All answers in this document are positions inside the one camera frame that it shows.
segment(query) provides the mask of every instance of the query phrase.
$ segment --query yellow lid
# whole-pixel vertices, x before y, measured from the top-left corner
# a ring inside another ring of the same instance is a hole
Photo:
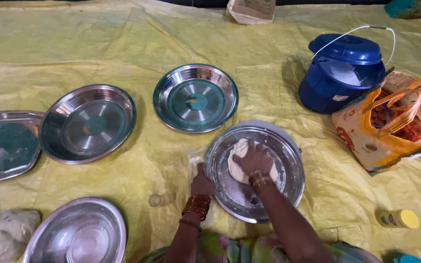
[[[401,221],[409,228],[417,228],[420,226],[418,216],[410,210],[401,211]]]

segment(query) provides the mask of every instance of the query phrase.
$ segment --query wire handle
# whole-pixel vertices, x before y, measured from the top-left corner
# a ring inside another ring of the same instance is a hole
[[[384,28],[384,27],[375,27],[375,26],[361,26],[361,27],[357,27],[357,28],[355,28],[355,29],[353,29],[353,30],[351,30],[351,31],[349,31],[349,32],[347,32],[347,33],[345,33],[345,34],[343,34],[342,36],[340,36],[340,37],[338,37],[338,38],[336,38],[336,39],[334,39],[334,40],[332,40],[331,42],[329,42],[329,43],[327,43],[325,46],[323,46],[320,50],[318,50],[316,53],[314,53],[314,56],[311,58],[311,60],[313,60],[313,58],[314,57],[316,57],[316,55],[318,55],[318,53],[321,51],[321,50],[323,50],[323,48],[325,48],[326,46],[328,46],[328,45],[330,45],[332,42],[334,42],[334,41],[336,41],[337,39],[340,39],[340,38],[342,38],[343,36],[345,36],[345,35],[347,35],[347,34],[350,34],[350,33],[352,33],[352,32],[354,32],[355,30],[359,30],[360,28],[376,28],[376,29],[385,29],[385,30],[389,30],[389,31],[391,31],[392,32],[392,36],[394,37],[394,44],[392,45],[392,53],[391,53],[391,56],[389,57],[389,60],[387,61],[387,63],[386,64],[384,64],[385,66],[391,61],[391,59],[392,59],[392,55],[394,55],[394,48],[396,47],[396,34],[394,33],[394,30],[392,29],[392,28]]]

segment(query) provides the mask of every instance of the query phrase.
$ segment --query woman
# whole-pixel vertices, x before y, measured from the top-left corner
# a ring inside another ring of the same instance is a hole
[[[204,164],[197,166],[198,173],[191,183],[191,197],[184,210],[180,226],[168,248],[161,248],[139,262],[194,263],[194,262],[290,262],[290,263],[376,263],[381,262],[368,252],[347,245],[324,244],[291,203],[278,191],[269,172],[273,160],[268,149],[248,141],[245,157],[232,156],[240,165],[254,192],[264,205],[274,227],[269,234],[255,240],[239,243],[218,234],[199,238],[200,222],[207,215],[214,183],[205,176]]]

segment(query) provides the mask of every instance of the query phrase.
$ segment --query yellow tarp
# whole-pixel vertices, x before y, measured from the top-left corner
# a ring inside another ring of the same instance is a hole
[[[391,19],[383,6],[277,7],[273,23],[244,26],[224,10],[158,1],[0,2],[0,111],[44,112],[75,88],[108,83],[132,96],[138,114],[132,134],[105,158],[66,165],[42,154],[31,171],[0,182],[0,212],[33,207],[46,218],[75,198],[105,197],[124,214],[124,261],[133,262],[172,241],[189,190],[186,152],[235,123],[259,119],[282,127],[303,150],[306,187],[298,210],[321,238],[377,256],[401,250],[421,257],[421,226],[386,229],[375,219],[381,209],[411,209],[421,219],[421,158],[370,177],[337,137],[330,115],[307,110],[297,96],[312,56],[308,43],[365,24],[395,29],[390,65],[421,77],[421,19]],[[389,57],[390,32],[355,35],[377,42]],[[155,115],[156,83],[187,63],[217,66],[237,84],[238,110],[215,131],[174,131]],[[151,208],[153,193],[171,196],[171,204]],[[242,238],[270,225],[246,224],[213,202],[205,228]]]

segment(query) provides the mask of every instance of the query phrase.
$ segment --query printed bag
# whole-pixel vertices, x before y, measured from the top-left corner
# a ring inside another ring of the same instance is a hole
[[[421,80],[411,79],[413,81],[406,87],[401,87],[401,90],[382,99],[375,101],[381,93],[381,88],[378,88],[357,103],[332,114],[337,133],[371,176],[391,170],[408,159],[421,156],[421,140],[413,142],[393,135],[411,123],[415,116],[419,117],[417,113],[421,116]],[[389,77],[386,78],[384,87],[388,84],[388,80]],[[414,99],[406,106],[395,104],[402,98],[404,100],[410,97]],[[390,111],[401,114],[384,127],[377,129],[371,125],[370,118],[371,110],[380,105],[387,105]]]

